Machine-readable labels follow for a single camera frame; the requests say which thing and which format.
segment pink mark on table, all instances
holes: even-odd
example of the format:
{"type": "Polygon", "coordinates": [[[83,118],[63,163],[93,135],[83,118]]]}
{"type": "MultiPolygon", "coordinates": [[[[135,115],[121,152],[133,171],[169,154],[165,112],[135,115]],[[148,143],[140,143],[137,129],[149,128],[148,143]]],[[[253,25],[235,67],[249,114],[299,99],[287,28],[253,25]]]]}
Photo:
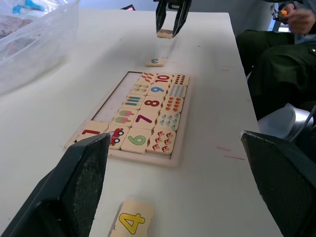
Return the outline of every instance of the pink mark on table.
{"type": "Polygon", "coordinates": [[[240,158],[240,157],[233,157],[233,156],[224,156],[226,158],[233,158],[233,159],[240,159],[240,160],[246,160],[244,158],[240,158]]]}
{"type": "Polygon", "coordinates": [[[223,150],[223,151],[226,151],[226,152],[232,152],[233,151],[233,150],[225,148],[225,147],[216,147],[216,148],[220,149],[220,150],[223,150]]]}

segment red car illustration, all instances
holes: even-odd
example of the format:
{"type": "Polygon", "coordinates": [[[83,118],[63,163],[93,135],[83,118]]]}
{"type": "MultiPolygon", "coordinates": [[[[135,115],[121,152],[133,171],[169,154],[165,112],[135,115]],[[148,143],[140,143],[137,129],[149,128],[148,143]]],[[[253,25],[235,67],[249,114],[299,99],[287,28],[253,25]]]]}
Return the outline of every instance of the red car illustration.
{"type": "Polygon", "coordinates": [[[115,129],[114,132],[109,132],[109,134],[111,135],[111,143],[110,146],[114,146],[116,143],[120,142],[119,137],[122,136],[124,134],[123,132],[123,128],[117,128],[115,129]]]}

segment red number 1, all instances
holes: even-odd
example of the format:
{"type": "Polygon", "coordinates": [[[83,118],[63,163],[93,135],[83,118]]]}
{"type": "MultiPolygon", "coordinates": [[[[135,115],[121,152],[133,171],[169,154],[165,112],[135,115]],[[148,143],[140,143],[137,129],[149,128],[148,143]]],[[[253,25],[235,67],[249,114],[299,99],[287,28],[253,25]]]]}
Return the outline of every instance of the red number 1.
{"type": "Polygon", "coordinates": [[[153,122],[149,118],[146,118],[145,116],[142,116],[142,115],[137,116],[135,122],[139,122],[140,119],[143,119],[143,120],[145,120],[148,123],[152,123],[153,122]]]}
{"type": "Polygon", "coordinates": [[[91,134],[96,134],[96,135],[100,134],[100,132],[98,132],[98,131],[93,131],[93,130],[87,130],[87,129],[85,129],[85,130],[82,132],[82,134],[85,135],[86,133],[91,133],[91,134]]]}

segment yellow number 4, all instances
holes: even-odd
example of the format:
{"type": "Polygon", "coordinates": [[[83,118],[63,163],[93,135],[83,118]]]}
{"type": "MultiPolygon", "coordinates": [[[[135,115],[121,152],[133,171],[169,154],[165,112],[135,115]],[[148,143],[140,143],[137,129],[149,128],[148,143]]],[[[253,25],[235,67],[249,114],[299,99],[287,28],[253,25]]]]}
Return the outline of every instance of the yellow number 4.
{"type": "Polygon", "coordinates": [[[136,214],[135,216],[122,213],[118,219],[132,235],[136,233],[138,224],[145,223],[145,218],[141,217],[139,213],[136,214]]]}

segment dark green pants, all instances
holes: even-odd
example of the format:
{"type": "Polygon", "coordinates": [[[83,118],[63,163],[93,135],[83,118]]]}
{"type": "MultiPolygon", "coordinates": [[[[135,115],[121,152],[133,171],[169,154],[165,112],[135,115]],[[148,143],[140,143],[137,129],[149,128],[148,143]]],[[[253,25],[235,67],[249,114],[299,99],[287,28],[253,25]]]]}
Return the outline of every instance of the dark green pants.
{"type": "Polygon", "coordinates": [[[257,119],[316,99],[316,44],[291,33],[245,31],[236,37],[257,119]]]}

